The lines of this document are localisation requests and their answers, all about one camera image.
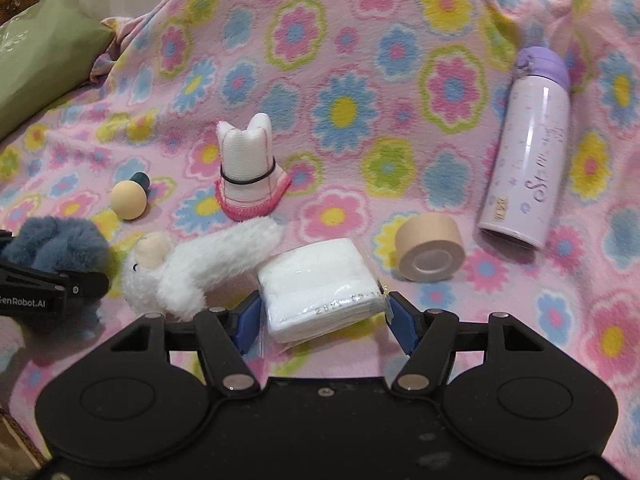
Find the blue fluffy scrunchie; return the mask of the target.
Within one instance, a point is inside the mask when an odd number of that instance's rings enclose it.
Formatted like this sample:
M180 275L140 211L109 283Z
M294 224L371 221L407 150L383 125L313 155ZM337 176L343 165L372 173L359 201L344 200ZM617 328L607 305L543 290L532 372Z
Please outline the blue fluffy scrunchie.
M110 248L90 220L29 218L2 249L1 260L41 272L105 272Z

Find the white plush sheep keychain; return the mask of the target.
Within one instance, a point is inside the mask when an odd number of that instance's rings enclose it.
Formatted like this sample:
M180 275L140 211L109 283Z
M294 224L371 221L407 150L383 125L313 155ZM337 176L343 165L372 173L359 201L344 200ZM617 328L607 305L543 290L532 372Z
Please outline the white plush sheep keychain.
M178 242L166 232L142 236L122 264L122 296L137 314L162 312L190 321L207 294L256 269L282 242L284 226L270 217Z

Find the white packaged tissue pad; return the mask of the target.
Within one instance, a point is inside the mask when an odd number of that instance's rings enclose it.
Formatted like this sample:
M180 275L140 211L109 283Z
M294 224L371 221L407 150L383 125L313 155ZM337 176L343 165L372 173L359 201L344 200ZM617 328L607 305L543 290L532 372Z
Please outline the white packaged tissue pad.
M267 333L286 346L383 313L385 292L369 259L349 237L282 252L257 271Z

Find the beige tape roll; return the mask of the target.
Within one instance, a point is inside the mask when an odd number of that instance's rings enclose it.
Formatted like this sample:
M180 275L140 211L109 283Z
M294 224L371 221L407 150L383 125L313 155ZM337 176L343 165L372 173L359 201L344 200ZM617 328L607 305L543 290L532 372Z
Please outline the beige tape roll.
M465 259L457 222L436 212L407 220L396 232L395 250L398 274L418 283L448 280Z

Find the beige wooden ball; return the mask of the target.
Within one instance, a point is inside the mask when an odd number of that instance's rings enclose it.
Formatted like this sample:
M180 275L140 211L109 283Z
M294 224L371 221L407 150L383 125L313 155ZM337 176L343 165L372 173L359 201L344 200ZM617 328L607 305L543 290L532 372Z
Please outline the beige wooden ball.
M120 220L132 221L140 218L147 203L145 188L133 180L118 182L110 193L112 211Z

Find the purple water bottle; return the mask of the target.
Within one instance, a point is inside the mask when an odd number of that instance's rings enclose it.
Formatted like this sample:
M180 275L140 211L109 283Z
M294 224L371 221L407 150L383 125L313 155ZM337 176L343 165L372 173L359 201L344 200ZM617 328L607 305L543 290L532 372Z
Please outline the purple water bottle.
M570 128L570 75L546 47L518 52L500 142L477 226L541 249L560 194Z

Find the green cushion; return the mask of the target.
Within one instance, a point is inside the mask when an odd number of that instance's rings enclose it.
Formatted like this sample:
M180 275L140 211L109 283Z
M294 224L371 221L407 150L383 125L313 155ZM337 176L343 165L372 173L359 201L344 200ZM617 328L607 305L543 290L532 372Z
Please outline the green cushion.
M73 0L40 0L1 26L1 135L86 82L114 32Z

